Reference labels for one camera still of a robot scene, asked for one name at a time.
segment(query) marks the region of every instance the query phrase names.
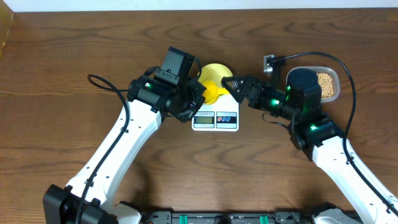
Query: clear plastic container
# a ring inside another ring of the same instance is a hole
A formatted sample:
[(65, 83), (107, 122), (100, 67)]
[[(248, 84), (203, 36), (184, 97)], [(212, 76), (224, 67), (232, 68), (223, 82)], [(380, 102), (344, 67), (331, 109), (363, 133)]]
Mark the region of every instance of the clear plastic container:
[(335, 94), (332, 97), (321, 98), (321, 103), (331, 102), (331, 101), (337, 99), (337, 96), (340, 94), (340, 83), (338, 81), (337, 73), (333, 69), (328, 68), (328, 67), (319, 67), (319, 66), (304, 66), (304, 67), (295, 67), (295, 68), (291, 69), (290, 72), (292, 72), (293, 70), (298, 69), (298, 68), (311, 69), (311, 70), (315, 71), (316, 73), (327, 73), (331, 77), (332, 88), (333, 88), (333, 92)]

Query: cardboard edge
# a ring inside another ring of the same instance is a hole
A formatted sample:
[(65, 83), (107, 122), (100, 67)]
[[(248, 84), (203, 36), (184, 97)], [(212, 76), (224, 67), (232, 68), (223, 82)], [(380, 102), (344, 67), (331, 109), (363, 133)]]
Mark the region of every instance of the cardboard edge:
[(14, 12), (3, 0), (0, 0), (0, 58), (3, 48), (6, 46), (13, 18)]

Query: wood grain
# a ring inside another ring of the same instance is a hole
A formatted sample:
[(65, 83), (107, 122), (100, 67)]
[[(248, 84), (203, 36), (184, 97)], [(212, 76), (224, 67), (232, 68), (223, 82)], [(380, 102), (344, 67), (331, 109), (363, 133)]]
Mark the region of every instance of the wood grain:
[[(42, 197), (93, 155), (122, 106), (87, 73), (125, 88), (162, 63), (169, 46), (202, 64), (223, 62), (262, 77), (262, 57), (317, 50), (342, 59), (358, 104), (349, 138), (398, 195), (398, 9), (18, 13), (0, 60), (0, 223), (43, 223)], [(324, 105), (343, 127), (351, 88), (326, 58), (284, 68), (332, 67), (340, 97)], [(116, 200), (175, 210), (352, 207), (286, 130), (241, 106), (236, 133), (200, 133), (167, 118), (127, 172)]]

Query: container of grains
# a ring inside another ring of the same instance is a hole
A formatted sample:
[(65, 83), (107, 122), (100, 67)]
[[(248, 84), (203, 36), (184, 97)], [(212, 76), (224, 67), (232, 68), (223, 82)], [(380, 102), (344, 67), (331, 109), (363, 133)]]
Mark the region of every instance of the container of grains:
[(340, 94), (340, 83), (338, 81), (338, 76), (333, 69), (328, 67), (305, 66), (305, 67), (295, 67), (291, 69), (290, 72), (298, 68), (311, 69), (317, 73), (318, 83), (322, 88), (321, 103), (331, 102), (335, 100), (337, 96)]

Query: green connector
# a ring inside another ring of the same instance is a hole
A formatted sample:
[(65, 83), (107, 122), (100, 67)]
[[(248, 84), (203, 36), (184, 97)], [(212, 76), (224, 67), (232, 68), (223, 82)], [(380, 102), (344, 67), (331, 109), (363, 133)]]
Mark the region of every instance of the green connector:
[(260, 224), (268, 224), (268, 216), (260, 216)]
[(188, 224), (188, 216), (180, 215), (180, 224)]

